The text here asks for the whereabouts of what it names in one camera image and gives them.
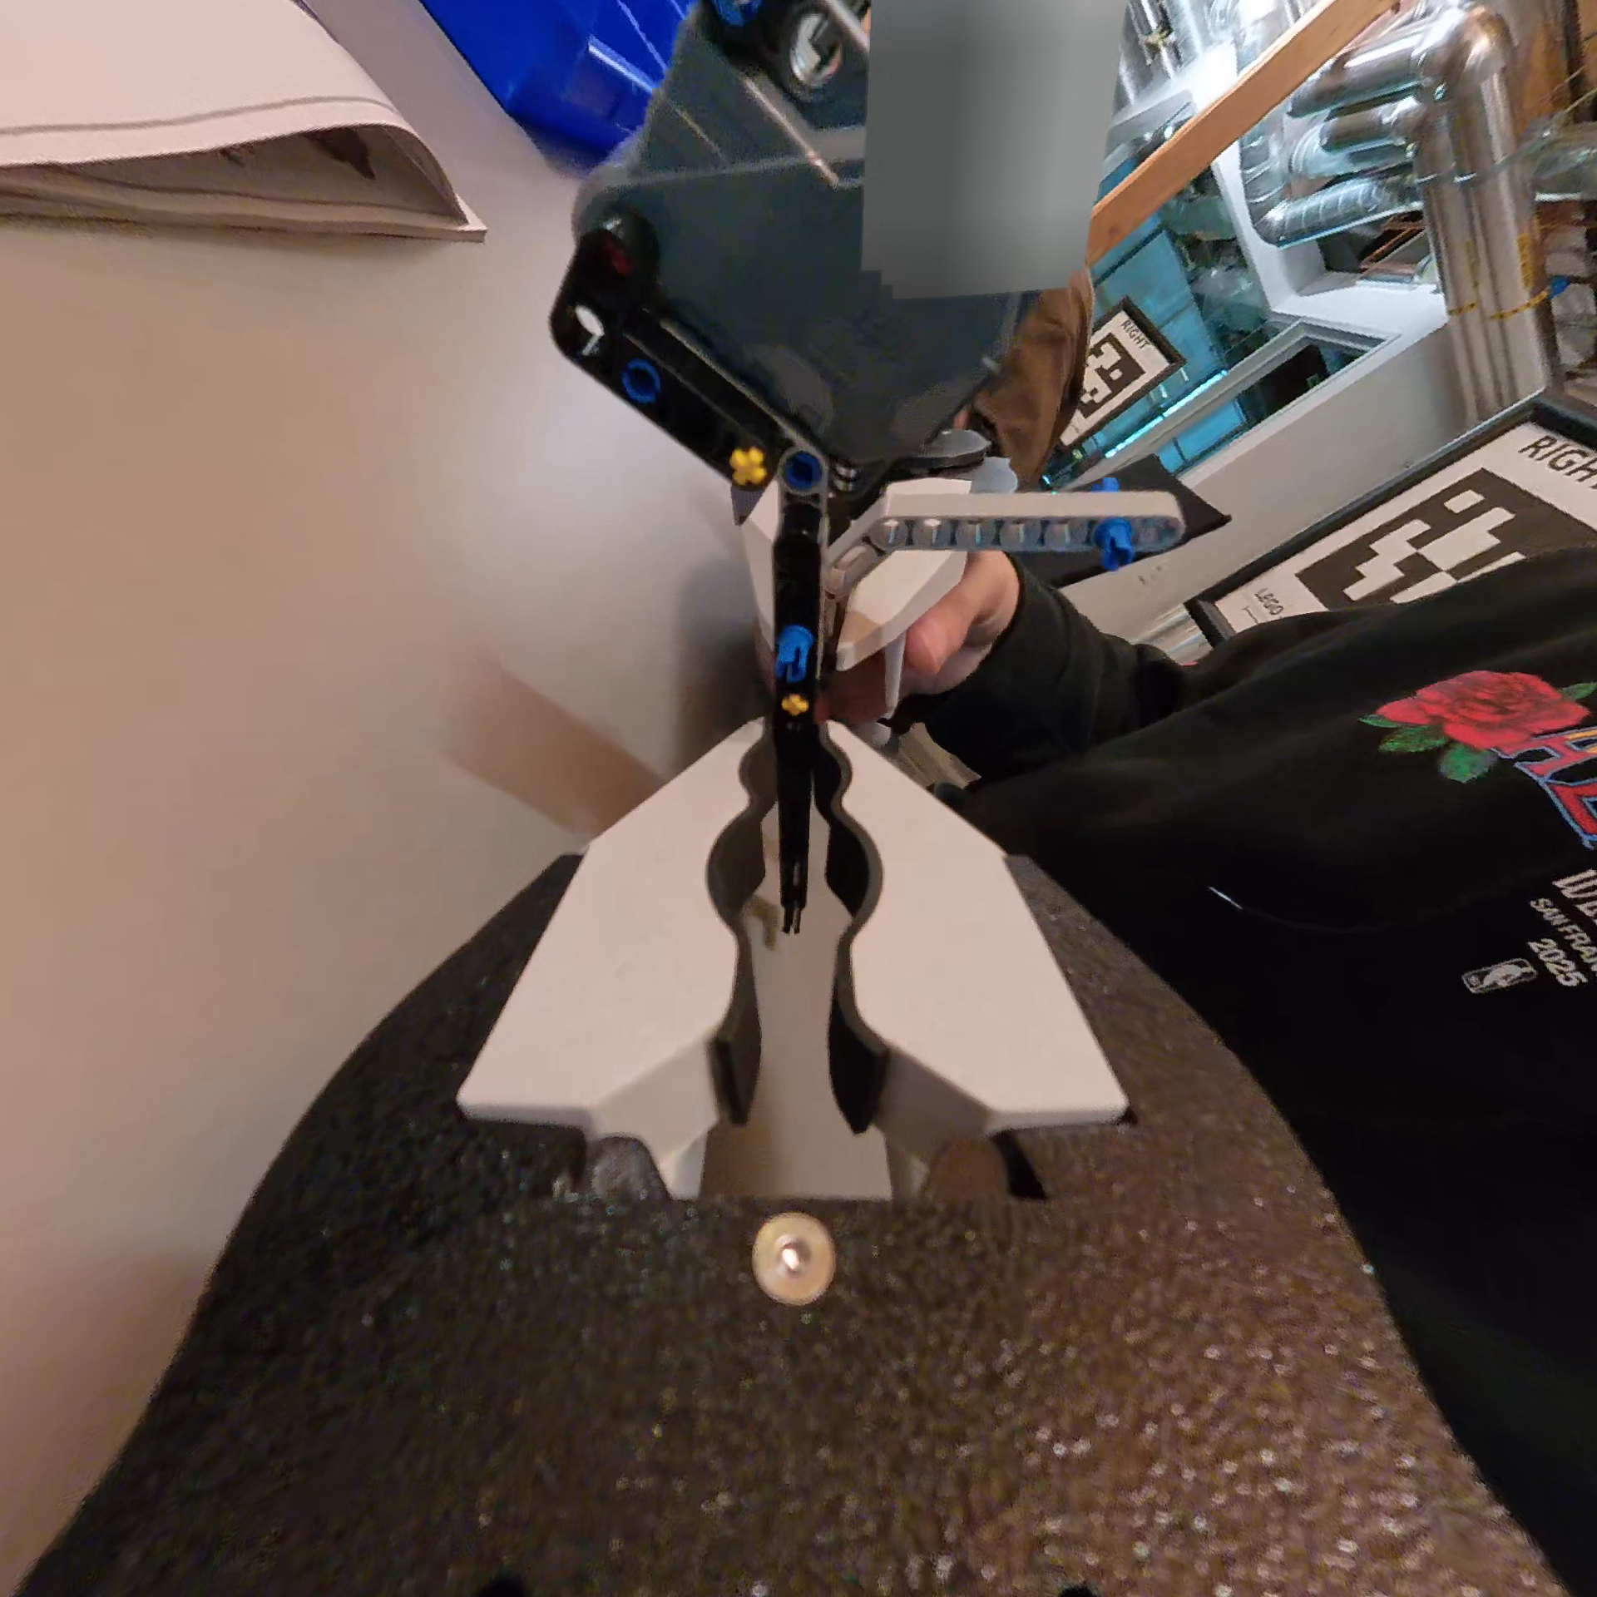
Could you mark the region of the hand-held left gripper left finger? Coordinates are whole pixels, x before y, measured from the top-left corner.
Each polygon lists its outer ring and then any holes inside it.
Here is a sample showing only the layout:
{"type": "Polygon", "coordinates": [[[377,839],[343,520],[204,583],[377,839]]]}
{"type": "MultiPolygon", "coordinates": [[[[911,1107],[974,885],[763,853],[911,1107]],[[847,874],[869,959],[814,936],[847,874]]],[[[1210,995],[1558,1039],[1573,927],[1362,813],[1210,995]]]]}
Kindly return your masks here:
{"type": "Polygon", "coordinates": [[[676,1201],[753,1107],[763,1029],[750,904],[767,883],[767,725],[729,735],[582,856],[457,1104],[638,1145],[676,1201]]]}

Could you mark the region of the light grey toy brick beam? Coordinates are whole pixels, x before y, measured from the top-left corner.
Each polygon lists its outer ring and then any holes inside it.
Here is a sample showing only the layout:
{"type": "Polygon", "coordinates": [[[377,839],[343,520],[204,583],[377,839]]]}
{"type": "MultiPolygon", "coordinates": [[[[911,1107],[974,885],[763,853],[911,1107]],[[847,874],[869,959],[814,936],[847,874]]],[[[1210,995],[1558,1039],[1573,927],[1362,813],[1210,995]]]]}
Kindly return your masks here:
{"type": "Polygon", "coordinates": [[[1071,489],[974,493],[966,482],[913,480],[888,489],[824,558],[824,592],[847,598],[894,554],[1164,554],[1187,535],[1174,493],[1071,489]]]}

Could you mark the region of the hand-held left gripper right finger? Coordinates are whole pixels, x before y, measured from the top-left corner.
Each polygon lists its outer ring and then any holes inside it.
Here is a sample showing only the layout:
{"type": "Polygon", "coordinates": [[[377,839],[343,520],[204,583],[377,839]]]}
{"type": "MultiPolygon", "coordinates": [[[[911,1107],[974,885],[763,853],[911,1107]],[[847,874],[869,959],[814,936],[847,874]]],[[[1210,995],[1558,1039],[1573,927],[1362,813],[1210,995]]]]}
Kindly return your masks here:
{"type": "Polygon", "coordinates": [[[894,1197],[951,1145],[1130,1111],[1004,851],[847,729],[824,731],[826,879],[849,910],[831,1088],[883,1136],[894,1197]]]}

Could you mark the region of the blue storage bin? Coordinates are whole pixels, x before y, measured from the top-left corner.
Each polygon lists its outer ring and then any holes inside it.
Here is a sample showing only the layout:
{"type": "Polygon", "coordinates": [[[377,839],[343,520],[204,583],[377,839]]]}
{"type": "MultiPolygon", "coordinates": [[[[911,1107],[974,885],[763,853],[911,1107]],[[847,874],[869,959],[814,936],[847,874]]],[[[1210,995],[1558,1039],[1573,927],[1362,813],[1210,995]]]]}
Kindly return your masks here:
{"type": "Polygon", "coordinates": [[[641,132],[687,3],[426,3],[522,128],[609,155],[641,132]]]}

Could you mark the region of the short black toy brick beam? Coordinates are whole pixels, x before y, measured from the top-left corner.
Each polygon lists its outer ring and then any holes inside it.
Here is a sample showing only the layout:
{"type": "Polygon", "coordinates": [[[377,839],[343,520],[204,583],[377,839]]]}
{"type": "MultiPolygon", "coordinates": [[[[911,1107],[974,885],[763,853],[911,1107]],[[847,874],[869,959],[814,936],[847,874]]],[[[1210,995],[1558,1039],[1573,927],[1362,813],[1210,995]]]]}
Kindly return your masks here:
{"type": "Polygon", "coordinates": [[[560,354],[734,491],[822,505],[830,470],[797,427],[672,316],[649,225],[613,212],[582,231],[550,311],[560,354]]]}

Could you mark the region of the operator in black sweatshirt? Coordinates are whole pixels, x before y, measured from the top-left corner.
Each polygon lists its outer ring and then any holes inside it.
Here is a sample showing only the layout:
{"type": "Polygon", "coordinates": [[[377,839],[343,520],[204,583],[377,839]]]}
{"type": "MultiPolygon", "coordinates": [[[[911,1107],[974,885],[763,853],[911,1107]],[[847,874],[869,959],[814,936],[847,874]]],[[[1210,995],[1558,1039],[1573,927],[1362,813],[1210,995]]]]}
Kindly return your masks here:
{"type": "Polygon", "coordinates": [[[1594,1594],[1594,554],[1263,626],[976,826],[1204,1016],[1415,1362],[1594,1594]]]}

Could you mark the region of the silver pipe bundle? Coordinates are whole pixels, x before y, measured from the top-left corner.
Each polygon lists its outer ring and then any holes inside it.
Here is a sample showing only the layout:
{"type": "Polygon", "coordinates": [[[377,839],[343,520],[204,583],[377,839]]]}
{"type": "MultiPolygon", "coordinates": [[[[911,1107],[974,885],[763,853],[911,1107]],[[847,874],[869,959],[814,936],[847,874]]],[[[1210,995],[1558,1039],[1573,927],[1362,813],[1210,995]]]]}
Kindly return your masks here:
{"type": "Polygon", "coordinates": [[[1470,421],[1558,385],[1539,206],[1594,199],[1594,136],[1560,126],[1558,5],[1413,5],[1238,143],[1271,248],[1419,221],[1470,421]]]}

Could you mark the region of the framed marker poster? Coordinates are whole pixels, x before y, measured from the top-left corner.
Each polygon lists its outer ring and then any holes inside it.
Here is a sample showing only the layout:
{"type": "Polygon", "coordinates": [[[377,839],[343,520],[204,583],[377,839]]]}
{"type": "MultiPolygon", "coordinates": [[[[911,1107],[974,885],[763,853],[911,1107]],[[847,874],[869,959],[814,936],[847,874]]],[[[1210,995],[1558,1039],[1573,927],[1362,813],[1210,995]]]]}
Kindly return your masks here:
{"type": "Polygon", "coordinates": [[[1596,410],[1535,396],[1297,533],[1187,615],[1214,647],[1293,617],[1407,607],[1596,545],[1596,410]]]}

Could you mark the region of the dark grey toy motor block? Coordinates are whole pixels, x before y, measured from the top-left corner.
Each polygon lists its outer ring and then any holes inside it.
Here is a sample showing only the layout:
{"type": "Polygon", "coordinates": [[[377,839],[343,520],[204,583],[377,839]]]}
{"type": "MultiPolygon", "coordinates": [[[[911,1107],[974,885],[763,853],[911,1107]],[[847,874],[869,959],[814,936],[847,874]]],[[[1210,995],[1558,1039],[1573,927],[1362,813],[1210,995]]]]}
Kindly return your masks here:
{"type": "Polygon", "coordinates": [[[864,265],[868,5],[695,5],[573,246],[643,219],[670,316],[793,423],[841,493],[925,463],[1039,292],[911,299],[864,265]]]}

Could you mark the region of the person's right hand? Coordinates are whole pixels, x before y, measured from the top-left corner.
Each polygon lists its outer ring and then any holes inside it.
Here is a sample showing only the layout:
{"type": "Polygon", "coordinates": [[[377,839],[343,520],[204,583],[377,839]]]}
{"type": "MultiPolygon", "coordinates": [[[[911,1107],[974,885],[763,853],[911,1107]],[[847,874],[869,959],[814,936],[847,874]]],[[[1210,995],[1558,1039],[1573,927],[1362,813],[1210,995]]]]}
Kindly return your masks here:
{"type": "Polygon", "coordinates": [[[959,583],[906,634],[902,697],[938,697],[978,674],[1001,643],[1022,598],[1004,552],[974,552],[959,583]]]}

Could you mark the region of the open instruction booklet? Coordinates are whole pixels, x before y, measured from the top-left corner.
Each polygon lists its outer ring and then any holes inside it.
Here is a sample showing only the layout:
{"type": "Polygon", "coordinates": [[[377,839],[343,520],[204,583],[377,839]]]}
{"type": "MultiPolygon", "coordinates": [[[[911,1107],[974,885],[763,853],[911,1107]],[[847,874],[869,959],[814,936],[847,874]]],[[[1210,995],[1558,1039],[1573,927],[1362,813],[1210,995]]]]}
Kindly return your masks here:
{"type": "Polygon", "coordinates": [[[387,92],[291,3],[4,3],[3,216],[487,235],[387,92]]]}

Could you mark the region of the person's right forearm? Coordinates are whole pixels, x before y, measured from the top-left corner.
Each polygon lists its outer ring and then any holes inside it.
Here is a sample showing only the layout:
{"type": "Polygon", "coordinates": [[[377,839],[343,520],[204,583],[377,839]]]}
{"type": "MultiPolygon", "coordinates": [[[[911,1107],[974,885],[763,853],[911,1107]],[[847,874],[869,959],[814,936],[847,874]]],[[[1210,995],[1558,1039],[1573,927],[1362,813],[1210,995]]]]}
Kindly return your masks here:
{"type": "Polygon", "coordinates": [[[1012,626],[980,672],[951,693],[906,699],[894,723],[995,786],[1035,777],[1196,706],[1204,672],[1100,632],[1018,567],[1012,626]]]}

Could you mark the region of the small framed marker sign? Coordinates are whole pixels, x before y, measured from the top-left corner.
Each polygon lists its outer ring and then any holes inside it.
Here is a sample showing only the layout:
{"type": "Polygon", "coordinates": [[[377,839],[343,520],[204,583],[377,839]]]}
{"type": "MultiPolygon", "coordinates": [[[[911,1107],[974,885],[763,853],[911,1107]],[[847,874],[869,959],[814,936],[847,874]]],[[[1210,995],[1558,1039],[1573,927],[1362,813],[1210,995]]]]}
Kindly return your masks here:
{"type": "Polygon", "coordinates": [[[1143,309],[1130,297],[1122,299],[1092,332],[1079,404],[1058,446],[1084,446],[1183,372],[1187,360],[1143,309]]]}

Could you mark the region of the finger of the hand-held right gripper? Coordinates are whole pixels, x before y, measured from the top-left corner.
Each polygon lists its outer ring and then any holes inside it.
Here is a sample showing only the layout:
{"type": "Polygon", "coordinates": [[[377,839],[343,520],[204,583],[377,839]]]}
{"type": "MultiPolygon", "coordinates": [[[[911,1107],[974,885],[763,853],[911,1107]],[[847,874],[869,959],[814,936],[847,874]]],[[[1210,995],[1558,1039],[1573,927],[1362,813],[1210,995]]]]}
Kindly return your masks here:
{"type": "Polygon", "coordinates": [[[890,552],[866,569],[868,554],[879,552],[860,546],[849,556],[845,575],[852,585],[833,598],[828,674],[854,674],[879,662],[885,708],[871,723],[883,727],[902,700],[907,634],[959,586],[968,554],[890,552]]]}
{"type": "Polygon", "coordinates": [[[778,488],[731,489],[733,522],[742,543],[752,586],[755,638],[765,661],[774,659],[772,552],[780,533],[780,499],[778,488]]]}

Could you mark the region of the beige desk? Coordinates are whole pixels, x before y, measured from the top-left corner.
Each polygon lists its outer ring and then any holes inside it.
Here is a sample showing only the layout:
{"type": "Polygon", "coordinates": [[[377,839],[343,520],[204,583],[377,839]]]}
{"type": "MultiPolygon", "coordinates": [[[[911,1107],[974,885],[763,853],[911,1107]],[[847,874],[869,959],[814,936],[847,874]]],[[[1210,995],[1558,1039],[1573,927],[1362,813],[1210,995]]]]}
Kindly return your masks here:
{"type": "Polygon", "coordinates": [[[725,488],[548,337],[577,170],[312,10],[484,244],[4,229],[4,1594],[335,1069],[755,710],[725,488]]]}

